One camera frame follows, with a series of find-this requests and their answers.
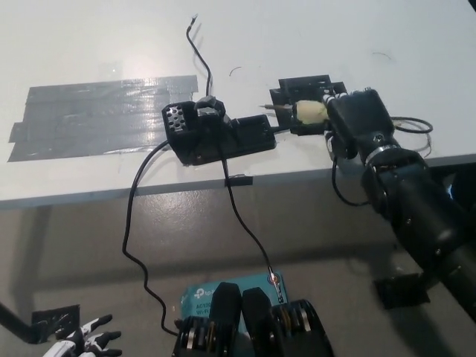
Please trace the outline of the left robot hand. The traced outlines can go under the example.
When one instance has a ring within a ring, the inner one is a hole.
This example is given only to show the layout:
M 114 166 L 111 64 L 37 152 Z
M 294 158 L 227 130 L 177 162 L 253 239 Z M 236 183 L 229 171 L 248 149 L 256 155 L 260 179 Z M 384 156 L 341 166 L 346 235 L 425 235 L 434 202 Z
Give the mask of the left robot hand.
M 102 332 L 94 331 L 112 320 L 112 315 L 104 315 L 82 325 L 66 337 L 59 339 L 50 347 L 43 357 L 62 356 L 122 356 L 120 349 L 110 349 L 108 344 L 121 337 L 121 331 Z

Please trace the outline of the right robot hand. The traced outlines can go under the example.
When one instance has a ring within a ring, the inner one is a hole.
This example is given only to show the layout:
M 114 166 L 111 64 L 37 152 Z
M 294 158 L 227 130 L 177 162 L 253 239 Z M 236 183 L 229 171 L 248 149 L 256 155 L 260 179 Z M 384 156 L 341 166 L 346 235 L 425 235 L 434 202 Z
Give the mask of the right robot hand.
M 393 137 L 393 122 L 376 90 L 325 94 L 323 104 L 332 132 L 334 156 L 359 157 L 367 164 L 378 153 L 399 146 Z

